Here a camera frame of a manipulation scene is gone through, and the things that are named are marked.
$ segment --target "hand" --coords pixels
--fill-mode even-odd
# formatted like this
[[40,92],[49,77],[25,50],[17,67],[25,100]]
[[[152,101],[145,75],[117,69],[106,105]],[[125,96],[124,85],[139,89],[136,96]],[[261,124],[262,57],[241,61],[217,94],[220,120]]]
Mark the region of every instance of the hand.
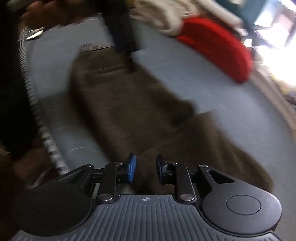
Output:
[[67,25],[82,21],[89,13],[83,0],[50,1],[44,4],[36,1],[27,7],[27,12],[21,16],[26,26],[32,29],[45,27],[52,28],[56,25]]

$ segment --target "brown carpet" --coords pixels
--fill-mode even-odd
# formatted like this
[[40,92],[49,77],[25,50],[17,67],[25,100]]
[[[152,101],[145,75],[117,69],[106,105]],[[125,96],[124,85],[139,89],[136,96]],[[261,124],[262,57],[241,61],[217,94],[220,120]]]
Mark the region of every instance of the brown carpet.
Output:
[[71,94],[111,161],[136,154],[133,188],[139,194],[173,193],[172,186],[158,182],[159,153],[189,170],[207,164],[272,191],[271,177],[224,137],[210,113],[195,115],[189,101],[178,99],[141,66],[130,73],[113,47],[82,47],[73,63]]

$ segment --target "gray carpet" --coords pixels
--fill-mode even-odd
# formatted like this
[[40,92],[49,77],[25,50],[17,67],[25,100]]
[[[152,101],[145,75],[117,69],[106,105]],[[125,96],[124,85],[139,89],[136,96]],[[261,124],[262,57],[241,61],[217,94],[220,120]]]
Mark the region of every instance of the gray carpet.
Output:
[[[181,98],[192,99],[199,112],[213,110],[227,137],[272,176],[283,207],[276,234],[295,240],[296,148],[283,117],[252,83],[235,84],[200,54],[148,26],[137,23],[136,31],[142,49],[135,59]],[[110,43],[101,20],[56,27],[27,42],[29,73],[42,112],[70,169],[108,163],[68,95],[71,62],[78,46],[90,42]]]

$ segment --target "red pillow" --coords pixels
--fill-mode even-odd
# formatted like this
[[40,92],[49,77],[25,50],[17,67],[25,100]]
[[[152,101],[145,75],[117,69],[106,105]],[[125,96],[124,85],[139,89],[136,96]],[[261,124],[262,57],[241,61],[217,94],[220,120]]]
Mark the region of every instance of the red pillow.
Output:
[[186,19],[177,39],[202,53],[235,82],[248,81],[253,66],[248,49],[217,23],[207,18]]

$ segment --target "white cloth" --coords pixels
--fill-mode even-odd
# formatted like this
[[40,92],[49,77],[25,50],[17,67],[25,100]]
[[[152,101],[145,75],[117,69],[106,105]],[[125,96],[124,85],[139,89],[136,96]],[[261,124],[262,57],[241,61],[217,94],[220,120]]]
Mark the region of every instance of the white cloth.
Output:
[[215,0],[196,0],[196,2],[232,28],[243,27],[243,20],[241,18],[222,7]]
[[170,37],[180,34],[183,18],[199,15],[191,0],[135,0],[134,6],[132,18],[147,22]]
[[246,0],[230,0],[230,1],[237,5],[244,5]]

